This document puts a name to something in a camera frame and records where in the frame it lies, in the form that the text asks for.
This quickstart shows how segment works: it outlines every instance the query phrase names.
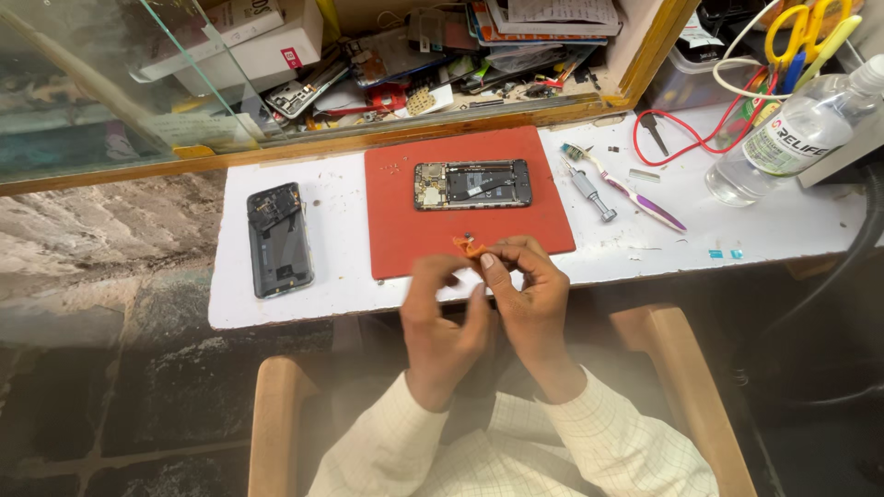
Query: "scissors handle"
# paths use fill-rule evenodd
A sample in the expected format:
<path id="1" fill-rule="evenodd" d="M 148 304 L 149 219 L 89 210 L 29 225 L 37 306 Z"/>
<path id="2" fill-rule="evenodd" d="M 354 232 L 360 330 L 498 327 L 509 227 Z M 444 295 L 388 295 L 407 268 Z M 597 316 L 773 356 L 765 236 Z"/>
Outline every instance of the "scissors handle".
<path id="1" fill-rule="evenodd" d="M 807 19 L 810 17 L 810 12 L 811 10 L 807 5 L 796 5 L 787 9 L 773 20 L 773 23 L 771 23 L 771 26 L 767 29 L 767 37 L 765 38 L 765 55 L 767 56 L 767 62 L 776 64 L 778 67 L 789 65 L 789 63 L 792 62 L 792 59 L 795 58 L 795 55 L 801 49 L 802 43 L 804 43 L 804 32 L 807 29 Z M 774 37 L 780 30 L 780 27 L 782 27 L 783 23 L 789 20 L 792 16 L 796 17 L 795 25 L 792 27 L 792 33 L 789 36 L 789 46 L 782 55 L 776 55 L 774 53 Z"/>
<path id="2" fill-rule="evenodd" d="M 817 3 L 813 6 L 813 11 L 811 12 L 810 25 L 807 27 L 807 31 L 804 34 L 804 51 L 807 52 L 807 64 L 812 63 L 817 57 L 819 57 L 819 53 L 823 50 L 823 47 L 828 43 L 829 38 L 831 38 L 832 34 L 835 32 L 835 29 L 833 29 L 832 33 L 829 33 L 829 36 L 817 44 L 819 31 L 822 29 L 823 19 L 826 17 L 826 10 L 828 10 L 828 6 L 832 2 L 838 2 L 841 5 L 841 18 L 838 19 L 839 23 L 850 17 L 850 9 L 853 7 L 851 0 L 817 0 Z"/>

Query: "person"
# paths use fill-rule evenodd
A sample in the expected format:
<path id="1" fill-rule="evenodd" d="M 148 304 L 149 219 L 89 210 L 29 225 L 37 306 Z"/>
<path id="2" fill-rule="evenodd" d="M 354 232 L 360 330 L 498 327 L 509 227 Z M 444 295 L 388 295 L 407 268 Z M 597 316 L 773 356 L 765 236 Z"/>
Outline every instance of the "person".
<path id="1" fill-rule="evenodd" d="M 447 255 L 414 263 L 400 309 L 409 367 L 324 455 L 309 495 L 718 495 L 690 440 L 568 355 L 568 277 L 539 243 L 518 236 L 487 250 L 480 264 Z M 464 268 L 484 283 L 458 326 L 442 317 L 436 292 Z M 521 292 L 510 270 L 524 274 Z M 486 285 L 539 391 L 533 401 L 496 393 L 487 427 L 443 446 L 455 388 L 492 343 Z"/>

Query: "hand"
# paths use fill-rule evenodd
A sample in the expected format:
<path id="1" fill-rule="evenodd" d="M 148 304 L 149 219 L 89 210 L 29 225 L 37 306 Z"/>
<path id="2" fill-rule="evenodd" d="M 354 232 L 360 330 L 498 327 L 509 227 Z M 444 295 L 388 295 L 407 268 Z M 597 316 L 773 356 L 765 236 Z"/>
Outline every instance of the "hand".
<path id="1" fill-rule="evenodd" d="M 415 261 L 411 287 L 400 309 L 405 345 L 408 348 L 406 381 L 418 404 L 432 412 L 445 409 L 454 388 L 485 351 L 491 308 L 485 285 L 473 289 L 463 327 L 442 318 L 436 292 L 456 285 L 454 271 L 473 267 L 469 259 L 427 256 Z"/>
<path id="2" fill-rule="evenodd" d="M 499 241 L 480 263 L 515 353 L 551 402 L 573 400 L 586 387 L 586 375 L 565 350 L 568 276 L 530 236 Z M 524 274 L 521 292 L 513 287 L 513 269 Z"/>

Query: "bottle cap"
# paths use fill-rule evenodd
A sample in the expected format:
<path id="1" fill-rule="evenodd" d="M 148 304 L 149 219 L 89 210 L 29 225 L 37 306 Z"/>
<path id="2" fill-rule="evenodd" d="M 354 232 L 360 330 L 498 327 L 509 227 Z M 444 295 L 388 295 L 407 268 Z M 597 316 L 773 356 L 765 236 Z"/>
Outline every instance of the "bottle cap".
<path id="1" fill-rule="evenodd" d="M 850 74 L 850 83 L 867 95 L 884 92 L 884 54 L 878 54 Z"/>

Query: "blue pen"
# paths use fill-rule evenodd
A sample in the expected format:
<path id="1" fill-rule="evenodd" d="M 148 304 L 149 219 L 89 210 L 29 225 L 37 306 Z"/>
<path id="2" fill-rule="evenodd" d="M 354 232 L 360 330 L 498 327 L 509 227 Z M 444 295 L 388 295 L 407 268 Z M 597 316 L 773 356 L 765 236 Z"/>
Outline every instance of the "blue pen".
<path id="1" fill-rule="evenodd" d="M 781 93 L 783 95 L 788 95 L 795 89 L 798 78 L 801 77 L 801 71 L 804 69 L 805 60 L 807 60 L 807 52 L 804 50 L 798 52 L 798 55 L 792 59 L 792 64 L 789 65 L 789 70 L 786 72 L 786 80 L 782 84 Z"/>

